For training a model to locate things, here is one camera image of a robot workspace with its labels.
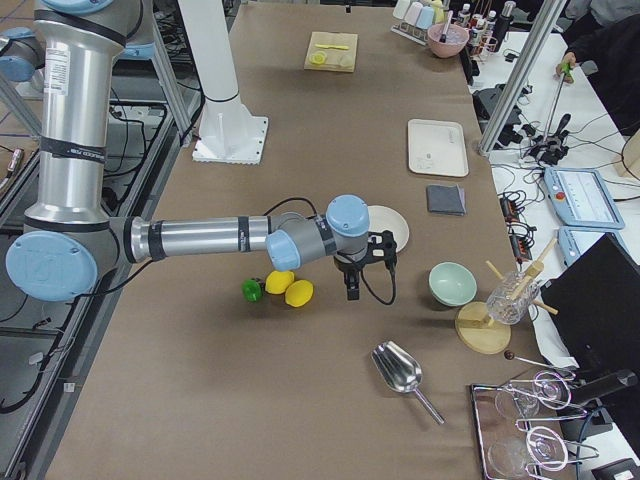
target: green bowl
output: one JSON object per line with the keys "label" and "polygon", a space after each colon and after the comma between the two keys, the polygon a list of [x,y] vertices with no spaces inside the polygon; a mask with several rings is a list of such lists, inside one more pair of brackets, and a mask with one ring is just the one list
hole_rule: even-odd
{"label": "green bowl", "polygon": [[473,300],[478,291],[473,274],[458,263],[439,263],[429,273],[429,288],[436,300],[448,307],[459,307]]}

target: scoop handle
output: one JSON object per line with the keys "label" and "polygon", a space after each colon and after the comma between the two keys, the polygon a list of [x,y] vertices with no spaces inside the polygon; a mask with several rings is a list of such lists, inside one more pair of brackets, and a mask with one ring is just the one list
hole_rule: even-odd
{"label": "scoop handle", "polygon": [[420,403],[422,404],[422,406],[427,410],[427,412],[429,412],[429,414],[438,423],[438,425],[444,425],[444,418],[442,417],[442,415],[438,413],[438,411],[436,410],[436,407],[434,407],[431,404],[429,399],[425,397],[424,394],[417,388],[413,391],[413,393],[415,393],[416,397],[418,397],[418,400],[420,400]]}

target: pink bowl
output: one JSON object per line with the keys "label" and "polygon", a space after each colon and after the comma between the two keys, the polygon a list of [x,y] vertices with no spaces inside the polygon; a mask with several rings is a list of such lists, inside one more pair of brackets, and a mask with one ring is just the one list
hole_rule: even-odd
{"label": "pink bowl", "polygon": [[427,44],[436,57],[449,58],[460,53],[469,41],[469,31],[460,25],[449,25],[447,42],[440,42],[444,23],[431,25],[427,30]]}

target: yellow fruit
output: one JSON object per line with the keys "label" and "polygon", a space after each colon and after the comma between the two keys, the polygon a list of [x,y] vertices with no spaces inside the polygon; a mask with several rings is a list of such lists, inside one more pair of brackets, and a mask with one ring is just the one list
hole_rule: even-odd
{"label": "yellow fruit", "polygon": [[279,272],[274,270],[267,276],[264,289],[272,295],[281,295],[289,288],[289,285],[291,285],[294,280],[295,275],[292,271]]}
{"label": "yellow fruit", "polygon": [[301,307],[313,297],[313,283],[309,280],[293,282],[284,294],[284,301],[292,307]]}

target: blue joint cap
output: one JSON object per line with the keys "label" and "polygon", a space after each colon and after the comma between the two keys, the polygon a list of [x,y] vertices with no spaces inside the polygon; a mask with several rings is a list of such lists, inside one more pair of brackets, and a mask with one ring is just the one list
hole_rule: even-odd
{"label": "blue joint cap", "polygon": [[88,15],[107,8],[113,0],[42,0],[42,3],[56,12]]}
{"label": "blue joint cap", "polygon": [[25,233],[9,247],[5,258],[11,281],[26,294],[48,302],[72,300],[98,280],[89,251],[57,232]]}
{"label": "blue joint cap", "polygon": [[0,57],[0,72],[10,82],[28,82],[35,71],[33,65],[24,58]]}
{"label": "blue joint cap", "polygon": [[298,247],[284,230],[276,230],[267,235],[267,252],[273,267],[280,272],[300,268]]}
{"label": "blue joint cap", "polygon": [[27,27],[10,28],[0,33],[0,35],[4,35],[5,37],[10,38],[11,40],[19,40],[22,38],[35,38],[36,36],[36,34],[33,33],[33,30]]}
{"label": "blue joint cap", "polygon": [[118,59],[122,60],[151,60],[156,53],[153,43],[146,45],[127,45]]}
{"label": "blue joint cap", "polygon": [[369,209],[360,197],[340,195],[327,207],[327,222],[343,237],[359,237],[369,231]]}

